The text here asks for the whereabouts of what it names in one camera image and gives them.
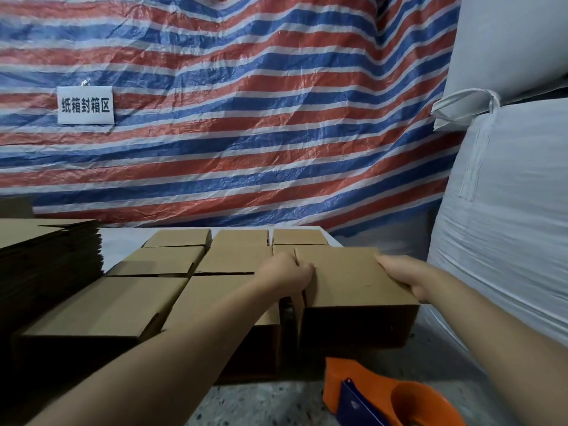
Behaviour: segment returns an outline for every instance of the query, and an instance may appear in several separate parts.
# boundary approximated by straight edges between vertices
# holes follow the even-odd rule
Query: red white blue striped tarp
[[[0,0],[0,195],[131,225],[319,224],[440,200],[459,0]],[[58,125],[111,85],[115,125]]]

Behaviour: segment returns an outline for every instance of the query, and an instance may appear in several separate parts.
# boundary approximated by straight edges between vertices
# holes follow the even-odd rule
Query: speckled floor
[[[520,426],[467,353],[421,311],[403,349],[357,353],[360,363],[388,377],[416,380],[442,393],[468,426]],[[188,426],[336,425],[322,403],[323,382],[285,381],[215,386]]]

